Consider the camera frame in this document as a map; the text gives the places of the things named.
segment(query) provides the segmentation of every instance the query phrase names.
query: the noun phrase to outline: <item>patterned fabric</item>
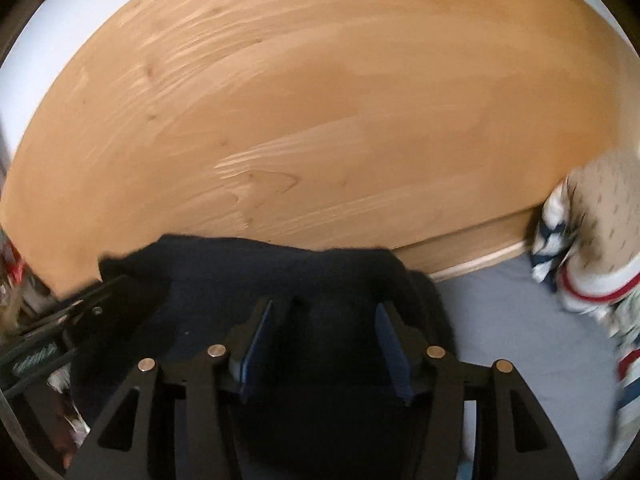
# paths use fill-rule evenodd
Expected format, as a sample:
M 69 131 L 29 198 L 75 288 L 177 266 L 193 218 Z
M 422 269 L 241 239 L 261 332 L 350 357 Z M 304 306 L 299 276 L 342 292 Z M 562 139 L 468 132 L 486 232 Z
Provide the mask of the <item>patterned fabric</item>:
M 640 162 L 635 154 L 613 150 L 571 171 L 566 192 L 586 271 L 620 270 L 640 253 Z
M 531 251 L 533 279 L 565 309 L 618 341 L 620 396 L 606 466 L 640 431 L 640 161 L 614 150 L 573 170 L 546 200 Z
M 556 269 L 564 262 L 574 238 L 568 228 L 566 182 L 558 185 L 542 208 L 531 250 L 533 279 L 556 291 Z
M 598 321 L 640 283 L 640 160 L 613 150 L 559 184 L 532 248 L 533 278 Z

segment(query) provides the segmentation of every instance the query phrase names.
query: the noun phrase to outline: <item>red object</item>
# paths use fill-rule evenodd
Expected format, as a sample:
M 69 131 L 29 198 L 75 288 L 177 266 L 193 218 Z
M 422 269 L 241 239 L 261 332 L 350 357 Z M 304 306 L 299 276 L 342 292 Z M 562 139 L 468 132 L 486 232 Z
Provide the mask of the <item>red object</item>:
M 617 300 L 621 300 L 624 296 L 630 293 L 638 283 L 640 283 L 640 274 L 637 274 L 633 279 L 631 279 L 631 281 L 606 296 L 585 296 L 580 294 L 580 292 L 574 289 L 573 285 L 569 281 L 566 266 L 562 266 L 560 268 L 560 279 L 562 280 L 562 286 L 564 289 L 580 300 L 589 301 L 591 303 L 614 303 Z
M 640 350 L 633 350 L 625 355 L 622 361 L 618 363 L 618 377 L 620 380 L 625 378 L 629 367 L 635 363 L 638 358 L 640 358 Z
M 14 282 L 14 285 L 20 285 L 22 283 L 22 277 L 24 276 L 25 262 L 20 258 L 16 264 L 8 265 L 6 268 L 7 274 Z

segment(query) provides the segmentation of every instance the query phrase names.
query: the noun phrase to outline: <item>red stripe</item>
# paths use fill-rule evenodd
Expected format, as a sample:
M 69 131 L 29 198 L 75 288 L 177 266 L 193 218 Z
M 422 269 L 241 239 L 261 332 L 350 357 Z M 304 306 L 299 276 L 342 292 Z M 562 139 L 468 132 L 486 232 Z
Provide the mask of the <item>red stripe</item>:
M 629 371 L 629 367 L 638 358 L 640 358 L 640 349 L 629 352 L 627 355 L 625 355 L 622 361 L 618 363 L 618 377 L 620 377 L 620 380 L 625 378 L 626 373 Z
M 636 287 L 636 285 L 640 283 L 640 273 L 636 274 L 636 276 L 630 282 L 627 282 L 621 288 L 610 294 L 607 294 L 606 296 L 585 296 L 583 294 L 580 294 L 580 292 L 574 289 L 573 285 L 569 281 L 569 275 L 566 271 L 566 266 L 560 267 L 560 279 L 562 280 L 562 286 L 576 298 L 579 298 L 583 301 L 589 301 L 591 303 L 606 303 L 607 301 L 618 300 L 625 294 L 630 293 Z

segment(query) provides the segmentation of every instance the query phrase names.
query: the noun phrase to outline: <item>beige patterned fabric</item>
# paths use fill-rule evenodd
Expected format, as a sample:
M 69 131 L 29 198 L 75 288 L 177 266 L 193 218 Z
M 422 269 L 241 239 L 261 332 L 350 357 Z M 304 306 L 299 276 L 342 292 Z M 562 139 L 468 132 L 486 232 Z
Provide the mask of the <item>beige patterned fabric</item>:
M 640 160 L 613 150 L 566 180 L 570 229 L 584 269 L 608 273 L 640 253 Z

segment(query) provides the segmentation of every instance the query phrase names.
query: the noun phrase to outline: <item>mattress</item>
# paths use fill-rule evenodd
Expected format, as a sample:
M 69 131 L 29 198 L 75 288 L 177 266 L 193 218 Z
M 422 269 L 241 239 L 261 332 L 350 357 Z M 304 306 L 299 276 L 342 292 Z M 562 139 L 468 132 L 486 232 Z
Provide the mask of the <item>mattress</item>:
M 604 475 L 616 402 L 616 345 L 587 316 L 562 309 L 531 278 L 526 255 L 438 284 L 460 359 L 512 361 L 546 411 L 581 480 Z M 465 406 L 473 455 L 475 409 Z

